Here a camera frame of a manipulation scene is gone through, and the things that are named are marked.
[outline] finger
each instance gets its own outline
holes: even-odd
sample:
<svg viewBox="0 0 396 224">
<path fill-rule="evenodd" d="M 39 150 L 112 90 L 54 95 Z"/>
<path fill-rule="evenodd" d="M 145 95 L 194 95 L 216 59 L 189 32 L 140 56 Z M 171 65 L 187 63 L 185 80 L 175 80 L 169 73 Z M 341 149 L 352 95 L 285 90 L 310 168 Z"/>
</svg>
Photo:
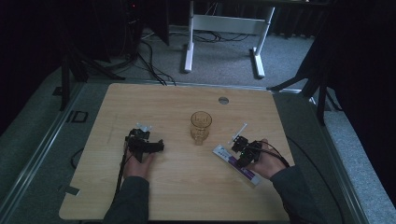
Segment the finger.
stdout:
<svg viewBox="0 0 396 224">
<path fill-rule="evenodd" d="M 245 166 L 245 169 L 255 171 L 255 164 L 256 163 L 249 163 L 247 166 Z"/>
<path fill-rule="evenodd" d="M 126 159 L 127 159 L 128 161 L 125 162 L 125 164 L 127 164 L 127 163 L 131 163 L 131 164 L 140 163 L 140 162 L 136 159 L 136 157 L 135 157 L 134 155 L 132 155 L 131 152 L 128 153 Z"/>
<path fill-rule="evenodd" d="M 144 161 L 144 164 L 149 166 L 151 164 L 152 160 L 154 160 L 154 155 L 155 155 L 155 153 L 148 154 L 148 156 L 146 157 L 146 160 Z"/>
<path fill-rule="evenodd" d="M 269 149 L 269 147 L 268 147 L 268 140 L 265 139 L 265 138 L 262 139 L 262 149 L 266 149 L 266 150 Z"/>
<path fill-rule="evenodd" d="M 132 152 L 131 150 L 129 150 L 129 148 L 126 149 L 126 158 L 129 158 L 132 156 Z"/>
</svg>

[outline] wooden table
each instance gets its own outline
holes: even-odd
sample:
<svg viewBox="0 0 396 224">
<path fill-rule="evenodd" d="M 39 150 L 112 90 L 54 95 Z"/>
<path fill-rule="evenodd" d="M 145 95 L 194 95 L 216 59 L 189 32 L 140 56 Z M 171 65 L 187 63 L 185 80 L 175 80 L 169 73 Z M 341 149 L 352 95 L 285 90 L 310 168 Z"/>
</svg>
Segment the wooden table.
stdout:
<svg viewBox="0 0 396 224">
<path fill-rule="evenodd" d="M 190 135 L 191 115 L 199 110 L 213 119 L 202 146 Z M 227 143 L 246 122 L 242 136 L 249 142 L 268 138 L 294 164 L 271 92 L 135 84 L 109 86 L 70 184 L 80 193 L 66 194 L 61 218 L 104 217 L 124 137 L 137 122 L 153 126 L 150 142 L 165 144 L 150 167 L 150 220 L 288 220 L 270 181 L 260 177 L 254 186 L 212 152 L 219 144 L 231 151 Z"/>
</svg>

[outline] black wire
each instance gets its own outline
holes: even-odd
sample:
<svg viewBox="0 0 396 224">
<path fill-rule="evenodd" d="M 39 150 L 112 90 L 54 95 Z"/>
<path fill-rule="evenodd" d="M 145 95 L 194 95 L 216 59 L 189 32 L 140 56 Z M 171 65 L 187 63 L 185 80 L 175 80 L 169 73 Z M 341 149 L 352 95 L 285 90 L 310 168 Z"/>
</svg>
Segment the black wire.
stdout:
<svg viewBox="0 0 396 224">
<path fill-rule="evenodd" d="M 236 42 L 236 41 L 243 41 L 249 37 L 249 35 L 246 35 L 245 37 L 243 37 L 241 39 L 237 39 L 238 37 L 243 35 L 243 34 L 241 34 L 241 35 L 237 35 L 236 37 L 233 37 L 233 38 L 224 38 L 221 36 L 221 34 L 212 32 L 212 31 L 209 31 L 209 32 L 201 31 L 201 32 L 199 32 L 199 34 L 210 34 L 210 35 L 214 36 L 213 39 L 205 38 L 205 37 L 198 36 L 198 35 L 194 36 L 195 40 L 200 41 L 200 42 L 206 42 L 206 43 L 219 43 L 219 42 L 231 42 L 231 41 Z"/>
<path fill-rule="evenodd" d="M 120 187 L 121 187 L 121 180 L 122 180 L 122 175 L 123 175 L 123 169 L 125 167 L 126 162 L 131 158 L 128 158 L 128 160 L 126 159 L 126 154 L 127 154 L 127 150 L 128 150 L 128 143 L 125 141 L 124 143 L 124 150 L 123 150 L 123 155 L 122 155 L 122 160 L 121 160 L 121 164 L 120 164 L 120 170 L 119 170 L 119 177 L 117 179 L 117 186 L 116 186 L 116 192 L 114 193 L 114 198 L 113 198 L 113 202 L 115 202 L 117 195 L 120 192 Z"/>
<path fill-rule="evenodd" d="M 280 161 L 282 161 L 282 163 L 283 163 L 286 167 L 290 167 L 288 161 L 286 161 L 286 159 L 285 159 L 284 157 L 282 157 L 282 155 L 280 155 L 279 151 L 276 150 L 276 148 L 274 148 L 271 144 L 269 144 L 269 143 L 267 143 L 267 142 L 263 142 L 263 141 L 257 141 L 257 142 L 261 142 L 261 143 L 267 144 L 268 146 L 272 147 L 273 150 L 275 150 L 275 151 L 277 152 L 277 154 L 274 153 L 274 152 L 272 152 L 272 151 L 270 151 L 270 150 L 266 150 L 266 149 L 262 149 L 262 148 L 249 147 L 249 146 L 244 146 L 244 147 L 251 148 L 251 149 L 255 149 L 255 150 L 258 150 L 258 151 L 260 151 L 260 152 L 265 152 L 265 153 L 267 153 L 267 154 L 270 154 L 271 156 L 276 157 L 277 159 L 279 159 Z"/>
<path fill-rule="evenodd" d="M 119 69 L 119 68 L 123 68 L 126 65 L 128 65 L 129 63 L 131 63 L 133 60 L 134 60 L 133 57 L 128 57 L 128 58 L 125 59 L 124 62 L 113 64 L 113 65 L 110 65 L 110 66 L 105 66 L 105 68 L 109 69 L 110 71 L 115 70 L 115 69 Z"/>
<path fill-rule="evenodd" d="M 326 179 L 324 178 L 323 174 L 320 172 L 319 168 L 315 165 L 315 163 L 312 161 L 312 159 L 311 159 L 311 158 L 308 156 L 308 154 L 303 150 L 303 148 L 300 147 L 299 144 L 297 144 L 292 138 L 290 138 L 290 137 L 288 137 L 288 136 L 286 136 L 286 137 L 287 137 L 295 146 L 297 146 L 297 148 L 299 148 L 301 152 L 303 152 L 303 154 L 306 156 L 306 158 L 311 162 L 311 164 L 312 164 L 312 165 L 314 166 L 314 168 L 317 170 L 318 174 L 319 174 L 320 177 L 322 178 L 324 184 L 326 185 L 327 189 L 329 190 L 330 194 L 332 195 L 332 199 L 334 200 L 334 202 L 335 202 L 335 204 L 336 204 L 336 206 L 337 206 L 337 208 L 338 208 L 338 211 L 339 211 L 340 216 L 341 216 L 341 223 L 345 223 L 345 218 L 344 218 L 344 214 L 342 213 L 341 206 L 340 206 L 339 202 L 335 199 L 335 195 L 334 195 L 334 193 L 332 192 L 332 189 L 330 188 L 330 186 L 329 186 L 329 184 L 327 183 Z"/>
<path fill-rule="evenodd" d="M 143 63 L 144 63 L 145 66 L 147 67 L 146 70 L 149 71 L 149 72 L 150 72 L 158 81 L 160 81 L 160 83 L 163 84 L 164 86 L 167 86 L 167 83 L 166 83 L 166 81 L 164 81 L 164 80 L 163 80 L 161 77 L 159 77 L 159 76 L 168 77 L 168 78 L 174 83 L 174 85 L 176 86 L 176 82 L 175 82 L 175 80 L 174 80 L 171 76 L 165 74 L 164 72 L 162 72 L 160 69 L 156 68 L 156 67 L 152 64 L 153 50 L 152 50 L 151 45 L 150 45 L 149 43 L 147 43 L 146 41 L 144 41 L 144 40 L 141 40 L 141 42 L 142 42 L 143 44 L 147 45 L 147 46 L 148 46 L 148 49 L 149 49 L 149 61 L 148 61 L 148 62 L 146 62 L 146 60 L 143 58 L 143 56 L 140 55 L 140 54 L 138 53 L 138 57 L 143 61 Z"/>
<path fill-rule="evenodd" d="M 128 162 L 129 159 L 131 159 L 133 155 L 129 156 L 128 159 L 125 160 L 124 165 Z"/>
</svg>

